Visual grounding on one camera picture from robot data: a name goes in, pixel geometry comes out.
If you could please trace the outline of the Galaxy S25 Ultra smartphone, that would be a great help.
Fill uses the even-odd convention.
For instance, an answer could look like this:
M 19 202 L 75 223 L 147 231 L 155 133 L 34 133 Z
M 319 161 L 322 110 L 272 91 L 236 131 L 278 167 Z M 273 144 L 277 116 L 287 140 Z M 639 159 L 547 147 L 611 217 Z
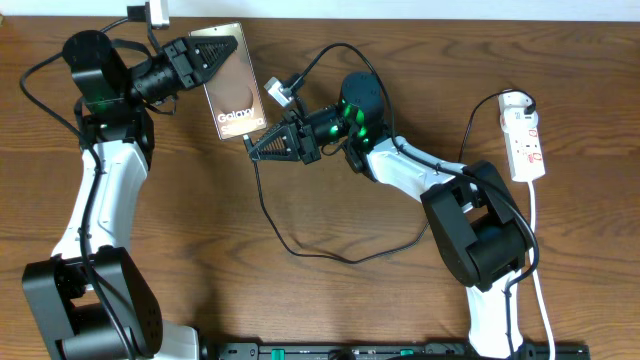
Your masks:
M 238 43 L 204 85 L 219 138 L 225 141 L 265 129 L 267 118 L 241 24 L 234 22 L 195 30 L 190 36 L 232 36 Z

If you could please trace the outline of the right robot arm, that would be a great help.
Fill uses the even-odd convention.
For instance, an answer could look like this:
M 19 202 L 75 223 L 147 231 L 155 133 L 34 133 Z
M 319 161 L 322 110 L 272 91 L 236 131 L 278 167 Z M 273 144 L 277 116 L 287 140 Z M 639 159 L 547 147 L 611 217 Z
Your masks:
M 381 92 L 376 75 L 351 73 L 336 103 L 288 110 L 257 141 L 245 137 L 249 158 L 310 164 L 339 143 L 354 172 L 419 201 L 443 262 L 466 288 L 475 353 L 512 359 L 523 344 L 513 295 L 533 232 L 491 163 L 442 161 L 392 134 Z

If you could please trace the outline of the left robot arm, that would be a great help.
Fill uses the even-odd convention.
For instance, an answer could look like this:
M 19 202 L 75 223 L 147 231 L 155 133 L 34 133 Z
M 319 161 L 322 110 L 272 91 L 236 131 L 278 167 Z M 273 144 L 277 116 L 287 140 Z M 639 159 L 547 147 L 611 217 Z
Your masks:
M 136 203 L 152 162 L 159 104 L 211 80 L 236 51 L 230 35 L 159 45 L 86 30 L 61 57 L 80 90 L 70 130 L 83 177 L 51 256 L 30 263 L 22 287 L 54 359 L 212 359 L 200 333 L 162 317 L 130 256 Z

